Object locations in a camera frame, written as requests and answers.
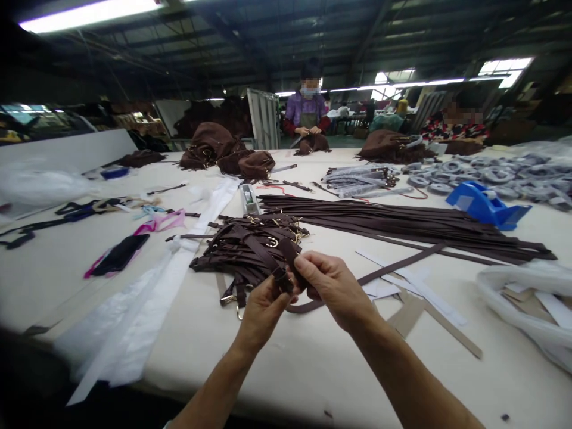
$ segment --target white panel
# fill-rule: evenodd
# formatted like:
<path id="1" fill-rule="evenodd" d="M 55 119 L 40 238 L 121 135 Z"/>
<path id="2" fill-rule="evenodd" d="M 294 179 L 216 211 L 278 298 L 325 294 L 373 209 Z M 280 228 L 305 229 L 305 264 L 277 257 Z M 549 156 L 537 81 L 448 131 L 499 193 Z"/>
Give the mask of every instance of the white panel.
<path id="1" fill-rule="evenodd" d="M 137 146 L 124 129 L 62 137 L 0 147 L 0 166 L 30 158 L 65 165 L 80 173 L 112 163 L 133 153 Z"/>
<path id="2" fill-rule="evenodd" d="M 177 134 L 173 125 L 185 115 L 185 110 L 191 108 L 191 102 L 188 100 L 157 100 L 154 104 L 169 137 L 173 138 Z"/>

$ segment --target bundle of leather straps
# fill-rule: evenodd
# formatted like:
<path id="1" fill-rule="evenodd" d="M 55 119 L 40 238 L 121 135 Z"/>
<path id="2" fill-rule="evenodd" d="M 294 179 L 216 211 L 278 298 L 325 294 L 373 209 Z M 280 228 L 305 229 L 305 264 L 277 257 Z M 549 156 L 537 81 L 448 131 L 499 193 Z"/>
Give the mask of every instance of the bundle of leather straps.
<path id="1" fill-rule="evenodd" d="M 520 265 L 534 258 L 557 257 L 542 243 L 507 237 L 493 225 L 480 223 L 455 209 L 389 206 L 361 201 L 322 201 L 286 195 L 259 197 L 266 214 L 280 213 L 303 218 L 304 223 L 350 232 L 388 243 L 426 250 L 427 247 L 399 240 L 440 244 L 494 259 L 439 250 L 439 254 L 485 265 L 499 262 Z"/>
<path id="2" fill-rule="evenodd" d="M 255 152 L 236 136 L 215 122 L 203 122 L 197 128 L 191 145 L 183 153 L 179 165 L 198 170 L 218 165 L 224 174 L 245 179 L 266 179 L 276 163 L 266 151 Z"/>
<path id="3" fill-rule="evenodd" d="M 181 238 L 209 239 L 204 254 L 191 262 L 193 270 L 233 274 L 234 280 L 220 299 L 221 305 L 236 301 L 237 308 L 242 309 L 246 306 L 246 291 L 269 275 L 274 276 L 281 291 L 292 292 L 293 286 L 286 274 L 287 260 L 293 263 L 301 252 L 298 243 L 309 235 L 298 220 L 282 214 L 219 216 L 219 219 L 224 220 L 223 225 L 209 224 L 218 229 L 216 234 L 181 235 Z M 300 278 L 299 283 L 303 285 L 305 281 Z"/>

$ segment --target brown leather bag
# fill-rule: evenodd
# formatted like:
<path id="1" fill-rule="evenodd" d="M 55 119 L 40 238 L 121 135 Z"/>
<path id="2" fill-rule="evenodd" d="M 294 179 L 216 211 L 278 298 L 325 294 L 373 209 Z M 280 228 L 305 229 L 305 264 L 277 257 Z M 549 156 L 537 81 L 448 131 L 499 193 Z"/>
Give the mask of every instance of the brown leather bag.
<path id="1" fill-rule="evenodd" d="M 275 165 L 274 158 L 266 151 L 254 152 L 238 162 L 240 174 L 246 179 L 256 180 L 268 178 Z"/>
<path id="2" fill-rule="evenodd" d="M 394 164 L 410 164 L 436 156 L 424 144 L 405 148 L 410 142 L 410 137 L 404 134 L 386 129 L 376 130 L 368 136 L 357 156 L 361 160 Z"/>
<path id="3" fill-rule="evenodd" d="M 198 126 L 191 146 L 183 153 L 179 165 L 186 169 L 205 169 L 222 157 L 244 149 L 244 143 L 222 125 L 203 122 Z"/>
<path id="4" fill-rule="evenodd" d="M 165 155 L 161 155 L 159 152 L 145 149 L 142 151 L 135 151 L 131 155 L 125 155 L 121 158 L 118 164 L 123 167 L 141 168 L 147 164 L 163 161 L 165 158 Z"/>
<path id="5" fill-rule="evenodd" d="M 219 159 L 216 164 L 219 166 L 220 171 L 223 174 L 232 174 L 232 175 L 239 175 L 240 174 L 240 167 L 238 162 L 250 154 L 253 154 L 253 150 L 241 150 L 238 152 L 231 153 L 225 157 Z"/>
<path id="6" fill-rule="evenodd" d="M 447 143 L 446 154 L 449 155 L 474 155 L 484 149 L 483 144 L 475 139 L 434 140 L 437 143 Z"/>

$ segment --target cardboard strip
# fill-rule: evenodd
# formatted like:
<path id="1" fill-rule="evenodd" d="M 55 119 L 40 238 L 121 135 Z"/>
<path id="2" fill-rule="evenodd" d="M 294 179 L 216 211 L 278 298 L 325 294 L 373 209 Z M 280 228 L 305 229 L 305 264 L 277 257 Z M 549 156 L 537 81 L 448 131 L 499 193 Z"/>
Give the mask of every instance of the cardboard strip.
<path id="1" fill-rule="evenodd" d="M 449 334 L 454 336 L 463 346 L 465 346 L 469 352 L 479 359 L 483 358 L 483 351 L 427 301 L 425 301 L 425 310 L 427 310 L 427 313 L 439 322 L 443 328 L 448 330 Z"/>

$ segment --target clear plastic bag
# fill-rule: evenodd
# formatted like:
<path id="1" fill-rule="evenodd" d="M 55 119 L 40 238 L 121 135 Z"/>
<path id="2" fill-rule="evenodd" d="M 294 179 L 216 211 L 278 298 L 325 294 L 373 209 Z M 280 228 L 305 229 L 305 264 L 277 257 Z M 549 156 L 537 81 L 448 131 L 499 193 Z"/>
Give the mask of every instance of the clear plastic bag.
<path id="1" fill-rule="evenodd" d="M 10 203 L 56 206 L 96 190 L 81 174 L 56 169 L 41 158 L 0 168 L 0 198 Z"/>
<path id="2" fill-rule="evenodd" d="M 522 266 L 491 266 L 477 275 L 478 290 L 487 305 L 505 322 L 524 331 L 550 360 L 572 373 L 572 330 L 519 312 L 499 294 L 511 282 L 572 296 L 572 270 L 555 262 L 535 260 Z"/>

